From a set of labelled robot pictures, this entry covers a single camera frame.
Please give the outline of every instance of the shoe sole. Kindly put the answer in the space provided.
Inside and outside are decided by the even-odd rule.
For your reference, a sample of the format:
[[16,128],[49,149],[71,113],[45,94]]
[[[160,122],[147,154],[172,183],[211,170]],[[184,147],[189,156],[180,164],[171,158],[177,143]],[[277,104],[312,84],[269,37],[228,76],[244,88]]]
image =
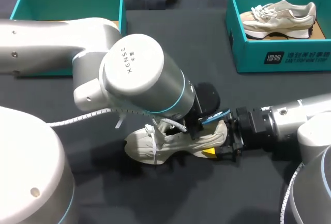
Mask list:
[[124,147],[125,153],[132,159],[141,162],[141,163],[147,163],[149,165],[161,165],[163,164],[170,156],[172,156],[173,154],[177,153],[177,152],[181,152],[181,151],[186,151],[191,153],[192,155],[195,155],[196,157],[200,157],[200,158],[209,158],[208,156],[204,155],[202,153],[203,150],[205,149],[209,149],[209,148],[213,148],[213,147],[217,147],[217,146],[221,146],[224,144],[224,141],[222,142],[213,142],[209,145],[204,146],[203,148],[200,149],[182,149],[182,150],[178,150],[178,151],[166,151],[166,152],[162,152],[157,154],[157,159],[155,159],[155,161],[153,160],[153,157],[148,157],[148,158],[141,158],[139,156],[135,156],[137,154],[132,154],[128,151],[126,151],[126,146]]
[[269,36],[285,36],[295,39],[309,39],[312,31],[310,29],[289,31],[288,29],[275,29],[269,32],[255,32],[245,30],[246,36],[252,39],[264,39]]

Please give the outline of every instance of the blue ring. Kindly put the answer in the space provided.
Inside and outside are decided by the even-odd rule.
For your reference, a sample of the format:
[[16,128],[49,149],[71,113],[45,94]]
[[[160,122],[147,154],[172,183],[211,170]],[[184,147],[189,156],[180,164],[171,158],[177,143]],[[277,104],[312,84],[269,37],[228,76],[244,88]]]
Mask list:
[[181,71],[182,75],[183,75],[183,80],[184,80],[184,86],[183,86],[183,90],[182,90],[182,93],[180,94],[179,98],[177,99],[177,101],[172,104],[172,106],[170,106],[169,108],[165,109],[165,110],[162,110],[162,111],[158,111],[158,112],[151,112],[151,111],[147,111],[148,113],[151,113],[151,114],[161,114],[161,113],[164,113],[164,112],[167,112],[169,110],[171,110],[174,106],[177,105],[177,103],[180,101],[180,99],[182,98],[183,94],[184,94],[184,90],[185,90],[185,76],[184,76],[184,73]]
[[323,179],[323,183],[324,183],[324,187],[327,191],[327,193],[329,194],[329,197],[331,198],[331,190],[329,188],[329,185],[326,181],[326,177],[325,177],[325,171],[324,171],[324,159],[325,159],[325,154],[327,152],[327,150],[330,148],[330,146],[325,150],[325,152],[323,153],[323,157],[322,157],[322,162],[321,162],[321,171],[322,171],[322,179]]
[[75,186],[73,186],[72,197],[71,197],[71,200],[70,200],[69,206],[68,206],[66,212],[64,213],[63,217],[61,218],[61,220],[60,220],[57,224],[61,224],[61,222],[66,218],[66,216],[67,216],[67,214],[68,214],[68,212],[69,212],[69,209],[70,209],[70,207],[71,207],[71,205],[72,205],[72,202],[73,202],[74,188],[75,188]]

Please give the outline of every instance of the blue accent stripe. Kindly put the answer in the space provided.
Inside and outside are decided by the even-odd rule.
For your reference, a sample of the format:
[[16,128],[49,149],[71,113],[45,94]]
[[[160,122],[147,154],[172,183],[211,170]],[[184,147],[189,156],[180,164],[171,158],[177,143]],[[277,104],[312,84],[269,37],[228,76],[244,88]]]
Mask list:
[[211,119],[208,119],[208,120],[204,121],[204,122],[202,123],[202,125],[205,125],[205,124],[207,124],[207,123],[209,123],[209,122],[212,122],[212,121],[214,121],[214,120],[220,119],[220,118],[226,116],[226,115],[229,114],[229,113],[230,113],[230,110],[227,110],[226,112],[224,112],[224,113],[222,113],[222,114],[220,114],[220,115],[217,115],[217,116],[215,116],[214,118],[211,118]]
[[183,75],[183,80],[184,80],[184,85],[183,85],[183,89],[182,89],[182,92],[179,96],[179,98],[177,99],[177,101],[172,104],[170,107],[168,107],[167,109],[165,110],[162,110],[162,111],[159,111],[159,112],[151,112],[151,111],[147,111],[148,113],[151,113],[151,114],[161,114],[161,113],[164,113],[164,112],[167,112],[169,110],[171,110],[174,106],[177,105],[177,103],[180,101],[180,99],[182,98],[183,94],[184,94],[184,90],[185,90],[185,76],[184,76],[184,73],[181,71],[182,75]]
[[119,16],[118,16],[118,29],[119,29],[119,32],[122,33],[122,25],[123,25],[123,20],[122,20],[122,14],[123,14],[123,1],[124,0],[119,0]]
[[72,205],[72,202],[73,202],[74,188],[75,188],[75,186],[73,186],[72,197],[71,197],[69,206],[68,206],[66,212],[64,213],[63,217],[61,218],[61,220],[57,224],[61,224],[62,223],[62,221],[66,218],[66,216],[67,216],[67,214],[69,212],[69,209],[71,208],[71,205]]
[[323,179],[324,187],[325,187],[327,193],[329,194],[329,197],[331,198],[331,190],[329,188],[329,185],[327,184],[327,180],[326,180],[326,177],[325,177],[325,171],[324,171],[325,154],[326,154],[326,152],[329,148],[330,148],[330,146],[323,153],[322,162],[321,162],[321,172],[322,172],[322,179]]

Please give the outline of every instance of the beige sneaker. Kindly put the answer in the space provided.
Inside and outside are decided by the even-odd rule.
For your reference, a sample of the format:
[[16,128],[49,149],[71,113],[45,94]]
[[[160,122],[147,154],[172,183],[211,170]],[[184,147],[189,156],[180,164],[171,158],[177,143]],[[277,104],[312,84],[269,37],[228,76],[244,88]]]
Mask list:
[[251,8],[242,13],[240,19],[249,38],[263,39],[272,33],[287,37],[308,39],[316,20],[316,6],[293,5],[286,0]]
[[125,152],[132,159],[152,165],[164,163],[172,154],[178,151],[187,151],[198,157],[207,157],[201,152],[224,144],[228,129],[224,121],[211,122],[204,126],[200,136],[192,140],[189,134],[177,133],[166,136],[169,124],[161,123],[130,134],[125,140]]

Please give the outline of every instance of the shoe box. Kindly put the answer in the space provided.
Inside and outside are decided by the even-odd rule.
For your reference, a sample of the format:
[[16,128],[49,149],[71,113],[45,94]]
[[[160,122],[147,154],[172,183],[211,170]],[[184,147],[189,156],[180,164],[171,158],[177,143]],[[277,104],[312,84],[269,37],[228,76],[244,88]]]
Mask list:
[[230,46],[238,72],[331,70],[331,0],[286,0],[294,5],[314,2],[317,21],[309,39],[267,36],[246,37],[240,14],[252,7],[281,0],[228,0],[225,18]]
[[[100,17],[113,21],[126,35],[124,0],[17,0],[11,20],[67,21]],[[72,69],[49,71],[33,76],[71,76]]]

